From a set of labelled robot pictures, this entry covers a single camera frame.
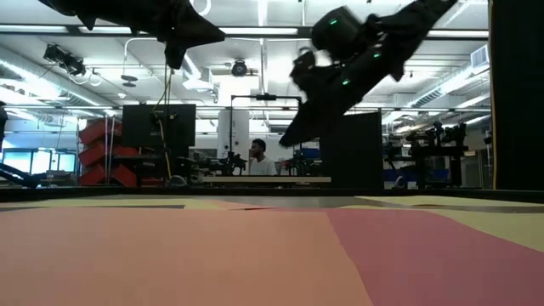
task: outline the ceiling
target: ceiling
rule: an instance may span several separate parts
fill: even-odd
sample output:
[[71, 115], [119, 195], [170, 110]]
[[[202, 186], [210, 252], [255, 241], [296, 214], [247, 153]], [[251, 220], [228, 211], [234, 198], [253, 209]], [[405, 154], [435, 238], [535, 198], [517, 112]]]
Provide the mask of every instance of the ceiling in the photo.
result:
[[[205, 16], [217, 26], [259, 26], [258, 0], [210, 0], [211, 9]], [[348, 5], [362, 20], [370, 13], [393, 14], [408, 2], [406, 0], [269, 0], [267, 26], [311, 26], [321, 16], [340, 5]], [[207, 0], [195, 0], [195, 9], [202, 10]], [[486, 30], [488, 25], [487, 4], [482, 0], [459, 2], [436, 25], [437, 29]], [[2, 0], [0, 1], [0, 20], [3, 24], [39, 24], [39, 25], [80, 25], [77, 18], [66, 17], [42, 5], [37, 0]], [[109, 25], [99, 21], [100, 25]], [[129, 38], [126, 37], [69, 37], [69, 36], [29, 36], [0, 35], [0, 47], [22, 55], [33, 63], [45, 68], [51, 64], [43, 59], [48, 44], [56, 44], [65, 51], [84, 58], [89, 70], [99, 73], [103, 82], [95, 87], [89, 82], [81, 85], [87, 90], [117, 105], [147, 101], [156, 103], [164, 91], [164, 45], [152, 40], [133, 41], [127, 46], [127, 61], [124, 64], [124, 48]], [[416, 54], [406, 62], [406, 75], [400, 82], [386, 77], [363, 100], [363, 105], [395, 105], [394, 94], [415, 94], [463, 67], [469, 61], [469, 55], [485, 45], [481, 41], [425, 41]], [[301, 95], [298, 88], [289, 80], [292, 61], [298, 50], [308, 46], [304, 40], [267, 40], [265, 54], [265, 79], [268, 92], [277, 95]], [[225, 88], [225, 79], [230, 78], [230, 65], [235, 59], [244, 59], [255, 74], [261, 71], [261, 44], [258, 39], [228, 38], [224, 42], [192, 48], [189, 57], [201, 69], [212, 69], [216, 85]], [[326, 63], [324, 56], [318, 58]], [[59, 67], [51, 72], [67, 77]], [[123, 87], [121, 75], [137, 77], [136, 88]], [[252, 79], [252, 91], [258, 91], [258, 76]], [[183, 100], [198, 105], [227, 105], [222, 99], [217, 101], [209, 93], [188, 90], [181, 73], [173, 76], [172, 99]], [[486, 82], [477, 80], [477, 84], [467, 84], [455, 94], [475, 95], [482, 91]], [[119, 93], [126, 94], [121, 99]], [[257, 101], [252, 105], [262, 105]], [[278, 100], [269, 105], [287, 105], [292, 101]], [[279, 112], [270, 114], [285, 118]]]

